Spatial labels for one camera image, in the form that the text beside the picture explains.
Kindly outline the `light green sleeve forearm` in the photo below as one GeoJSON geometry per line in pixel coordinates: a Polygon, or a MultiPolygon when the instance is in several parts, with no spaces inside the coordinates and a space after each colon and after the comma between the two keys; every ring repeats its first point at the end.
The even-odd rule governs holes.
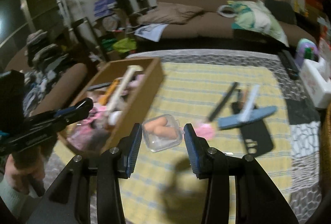
{"type": "Polygon", "coordinates": [[[18,218],[29,195],[15,190],[9,185],[5,177],[0,184],[0,194],[7,208],[18,218]]]}

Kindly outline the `person left hand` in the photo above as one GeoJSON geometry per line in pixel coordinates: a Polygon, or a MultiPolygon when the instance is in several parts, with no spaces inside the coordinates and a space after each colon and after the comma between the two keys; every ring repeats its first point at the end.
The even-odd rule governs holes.
{"type": "Polygon", "coordinates": [[[10,187],[22,194],[29,194],[30,184],[28,181],[28,175],[31,175],[36,181],[42,181],[45,177],[44,162],[40,147],[36,147],[36,152],[36,160],[25,168],[19,166],[15,162],[12,154],[7,158],[4,179],[10,187]]]}

